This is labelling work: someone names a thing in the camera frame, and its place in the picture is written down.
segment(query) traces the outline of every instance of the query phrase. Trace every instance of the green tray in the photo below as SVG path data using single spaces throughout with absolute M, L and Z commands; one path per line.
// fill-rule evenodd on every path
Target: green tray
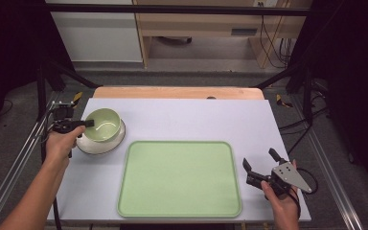
M 122 217 L 235 217 L 241 209 L 225 142 L 137 141 L 127 151 Z

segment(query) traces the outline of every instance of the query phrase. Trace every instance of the table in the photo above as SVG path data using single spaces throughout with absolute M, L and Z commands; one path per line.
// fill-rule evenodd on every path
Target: table
M 207 97 L 218 99 L 202 100 Z M 255 172 L 270 173 L 276 162 L 267 153 L 269 148 L 276 149 L 288 159 L 271 108 L 261 90 L 229 87 L 101 87 L 89 100 L 82 118 L 104 106 L 120 113 L 126 123 L 126 137 L 115 150 L 101 156 L 73 150 L 73 158 L 57 194 L 61 219 L 117 223 L 273 220 L 271 207 L 262 191 L 245 183 L 246 172 L 242 168 L 242 159 L 246 157 Z M 182 116 L 191 122 L 190 126 L 182 122 Z M 129 144 L 136 140 L 188 139 L 221 140 L 231 145 L 240 187 L 241 213 L 234 218 L 121 217 L 116 207 Z M 300 200 L 300 220 L 311 220 L 301 193 Z M 48 217 L 50 219 L 54 219 L 52 212 Z

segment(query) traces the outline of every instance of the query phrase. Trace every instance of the floor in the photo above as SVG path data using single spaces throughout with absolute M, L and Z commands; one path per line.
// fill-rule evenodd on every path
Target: floor
M 279 43 L 280 41 L 276 43 L 277 50 L 279 50 Z M 78 63 L 77 67 L 78 71 L 87 76 L 89 76 L 90 73 L 103 70 L 103 73 L 97 73 L 97 77 L 93 78 L 93 80 L 96 81 L 101 79 L 103 82 L 113 82 L 115 84 L 164 84 L 165 80 L 162 81 L 159 78 L 155 78 L 152 73 L 158 76 L 161 76 L 161 73 L 166 73 L 165 75 L 167 75 L 167 78 L 170 78 L 170 81 L 175 81 L 175 83 L 179 85 L 225 85 L 229 83 L 234 86 L 247 86 L 249 83 L 253 85 L 252 82 L 254 81 L 266 80 L 283 70 L 281 61 L 279 61 L 274 54 L 270 58 L 274 66 L 269 65 L 265 69 L 259 68 L 246 38 L 193 38 L 193 41 L 188 44 L 183 40 L 159 37 L 153 40 L 150 49 L 149 66 L 147 68 L 131 63 L 112 63 L 111 65 L 109 65 L 109 63 L 96 63 L 94 65 Z M 117 68 L 118 71 L 123 71 L 126 77 L 115 76 L 115 68 Z M 201 80 L 183 77 L 191 72 L 196 72 L 200 75 Z M 250 78 L 250 75 L 262 76 L 262 78 L 261 80 L 252 80 L 254 78 Z M 284 86 L 287 82 L 288 79 L 279 80 L 264 91 L 264 96 L 270 100 L 272 104 L 273 113 L 279 127 L 288 125 L 292 121 L 295 121 L 295 119 L 300 119 L 298 109 L 295 109 L 298 105 L 299 98 L 293 98 L 286 93 Z M 25 95 L 25 92 L 32 92 L 33 87 L 33 85 L 29 85 L 26 86 L 25 89 L 18 89 L 11 92 L 10 96 L 12 96 L 12 102 L 15 105 L 23 104 L 24 102 L 22 100 L 25 100 L 25 98 L 35 97 L 33 93 L 31 93 L 31 95 Z M 284 103 L 294 104 L 295 107 L 289 108 L 282 104 L 277 105 L 277 95 L 282 95 Z M 315 105 L 317 106 L 315 109 L 319 109 L 324 106 L 324 103 L 318 99 L 315 101 Z M 25 108 L 14 106 L 12 112 L 21 114 L 22 110 L 18 109 L 24 110 Z M 35 110 L 35 104 L 28 103 L 26 109 Z M 3 117 L 1 119 L 0 137 L 2 138 L 2 136 L 7 135 L 2 131 L 2 128 L 8 129 L 11 126 L 9 121 L 13 118 Z M 332 164 L 334 168 L 334 172 L 332 173 L 338 174 L 340 178 L 340 180 L 336 181 L 336 187 L 340 184 L 342 188 L 345 188 L 346 191 L 344 192 L 347 193 L 347 200 L 352 202 L 353 206 L 355 206 L 355 211 L 360 216 L 361 222 L 366 226 L 366 229 L 368 229 L 368 205 L 363 205 L 364 203 L 368 204 L 368 178 L 366 177 L 366 173 L 361 167 L 352 165 L 348 162 L 347 156 L 344 154 L 341 140 L 335 133 L 332 123 L 330 123 L 326 114 L 319 116 L 316 119 L 316 123 L 321 125 L 315 126 L 310 131 L 310 138 L 305 138 L 301 141 L 291 157 L 298 159 L 303 166 L 312 168 L 318 173 L 322 173 L 324 169 L 317 163 L 317 155 L 312 154 L 312 150 L 315 149 L 315 138 L 319 140 L 320 143 L 323 144 L 320 148 L 327 154 L 332 155 Z M 30 129 L 30 126 L 25 126 L 25 130 L 19 130 L 18 135 L 26 136 Z M 301 130 L 298 130 L 298 128 L 290 132 L 293 131 L 295 133 L 301 133 Z M 283 136 L 287 149 L 292 147 L 298 137 L 298 134 L 285 134 Z M 13 160 L 14 157 L 12 156 L 11 159 L 7 160 L 8 162 L 6 165 L 9 165 Z M 14 189 L 16 190 L 17 187 L 27 187 L 27 184 L 30 183 L 30 179 L 33 178 L 31 175 L 33 175 L 37 169 L 38 164 L 27 164 L 25 171 L 20 177 L 21 179 L 16 183 Z M 312 222 L 302 223 L 301 227 L 303 229 L 359 229 L 355 227 L 346 227 L 346 222 L 336 203 L 333 201 L 334 195 L 328 188 L 333 184 L 327 181 L 326 176 L 320 175 L 318 177 L 319 183 L 324 189 L 319 191 L 317 195 L 314 195 L 313 198 L 308 197 L 307 202 L 311 209 Z M 9 200 L 17 200 L 20 197 L 20 194 L 14 193 Z M 10 211 L 10 205 L 7 206 L 8 207 L 4 207 L 0 219 Z M 235 224 L 232 227 L 233 229 L 272 229 L 272 225 L 264 223 L 248 223 L 246 226 Z M 56 228 L 50 223 L 45 229 Z M 119 229 L 119 225 L 66 223 L 63 229 Z

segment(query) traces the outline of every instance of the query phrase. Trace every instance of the white plate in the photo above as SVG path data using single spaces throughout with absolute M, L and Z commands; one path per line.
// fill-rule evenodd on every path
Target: white plate
M 84 134 L 82 134 L 81 138 L 77 138 L 77 146 L 81 151 L 88 154 L 94 155 L 104 154 L 107 153 L 108 151 L 113 150 L 119 144 L 121 144 L 121 142 L 124 140 L 126 131 L 127 128 L 125 126 L 124 121 L 122 121 L 121 132 L 113 141 L 105 143 L 94 142 L 88 139 Z

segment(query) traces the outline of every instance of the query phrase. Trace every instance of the black cable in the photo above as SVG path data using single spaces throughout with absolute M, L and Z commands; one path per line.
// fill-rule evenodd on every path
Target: black cable
M 11 102 L 10 100 L 5 99 L 4 102 L 10 103 L 10 106 L 9 106 L 9 108 L 6 111 L 0 113 L 0 117 L 3 116 L 3 115 L 5 115 L 5 114 L 7 114 L 9 111 L 11 111 L 11 109 L 13 107 L 13 102 Z
M 313 182 L 315 183 L 315 188 L 314 189 L 311 188 L 311 192 L 310 193 L 306 193 L 304 191 L 302 193 L 305 194 L 305 195 L 313 195 L 313 194 L 315 194 L 318 191 L 318 180 L 315 178 L 315 176 L 310 171 L 308 171 L 306 169 L 297 168 L 296 170 L 299 171 L 299 172 L 301 171 L 301 172 L 307 173 L 312 178 Z
M 61 230 L 61 222 L 59 220 L 59 214 L 58 214 L 58 204 L 57 204 L 57 199 L 55 198 L 55 200 L 53 201 L 53 210 L 55 213 L 55 223 L 56 223 L 56 228 L 57 230 Z
M 294 201 L 295 205 L 297 205 L 297 215 L 298 215 L 298 218 L 301 217 L 301 206 L 300 206 L 300 200 L 298 198 L 298 194 L 293 190 L 291 189 L 295 194 L 296 194 L 296 197 L 294 197 L 294 195 L 292 195 L 289 191 L 285 190 L 282 186 L 280 186 L 279 184 L 277 183 L 273 183 L 274 185 L 276 185 L 278 188 L 280 188 L 281 190 L 283 190 L 283 192 L 289 196 L 292 201 Z
M 277 30 L 279 28 L 279 25 L 280 25 L 280 22 L 279 22 L 279 24 L 277 24 L 277 28 L 276 28 L 276 31 L 274 33 L 277 33 Z M 271 40 L 270 36 L 268 35 L 267 29 L 265 28 L 265 17 L 263 15 L 262 15 L 262 27 L 264 29 L 265 34 L 267 35 L 268 41 L 270 41 L 270 46 L 271 46 L 271 48 L 273 48 L 274 54 L 276 55 L 277 59 L 279 59 L 282 62 L 282 60 L 280 59 L 279 55 L 276 52 L 276 49 L 274 48 L 273 41 Z
M 313 97 L 312 99 L 311 99 L 311 103 L 313 103 L 313 101 L 315 101 L 315 99 L 317 99 L 317 98 L 322 98 L 322 99 L 324 99 L 324 96 L 322 96 L 322 95 L 317 95 L 317 96 L 315 96 L 315 97 Z
M 323 107 L 323 108 L 319 109 L 318 111 L 313 112 L 312 113 L 312 116 L 319 115 L 321 112 L 323 112 L 323 111 L 325 111 L 327 109 L 328 109 L 328 107 Z M 298 122 L 292 123 L 292 124 L 287 125 L 287 126 L 281 126 L 281 127 L 279 127 L 279 130 L 280 131 L 284 131 L 284 130 L 289 129 L 289 128 L 292 128 L 292 127 L 298 127 L 300 124 L 302 124 L 302 123 L 304 123 L 306 121 L 307 121 L 307 119 L 303 119 L 303 120 L 300 120 Z
M 286 65 L 286 67 L 288 66 L 288 62 L 289 62 L 289 58 L 291 57 L 291 55 L 289 54 L 289 50 L 291 48 L 291 38 L 287 39 L 287 44 L 286 44 L 286 54 L 283 55 L 283 42 L 284 42 L 284 38 L 282 38 L 280 40 L 280 47 L 279 47 L 279 55 L 280 55 L 280 59 L 281 61 L 283 61 Z
M 287 155 L 290 155 L 291 152 L 294 150 L 294 148 L 298 145 L 298 143 L 300 143 L 301 140 L 303 140 L 304 136 L 309 132 L 310 128 L 312 127 L 309 126 L 306 131 L 300 136 L 300 138 L 297 140 L 297 142 L 291 147 L 291 149 L 289 149 L 289 151 L 287 152 Z
M 265 56 L 267 57 L 268 61 L 270 62 L 270 64 L 271 64 L 273 67 L 275 67 L 275 68 L 282 68 L 282 69 L 283 69 L 284 67 L 276 66 L 276 65 L 274 65 L 274 64 L 273 64 L 273 62 L 271 62 L 270 56 L 268 55 L 268 52 L 265 50 L 265 46 L 263 45 L 263 41 L 262 41 L 262 36 L 263 36 L 263 35 L 262 35 L 262 30 L 263 30 L 264 24 L 265 24 L 265 22 L 264 22 L 264 17 L 262 16 L 262 24 L 261 24 L 261 32 L 260 32 L 259 40 L 260 40 L 260 42 L 261 42 L 261 45 L 262 45 L 262 48 L 263 48 L 263 50 L 264 50 Z
M 298 130 L 298 131 L 294 131 L 294 132 L 280 133 L 280 135 L 292 135 L 292 134 L 300 133 L 300 132 L 305 131 L 305 130 L 306 130 L 306 128 Z

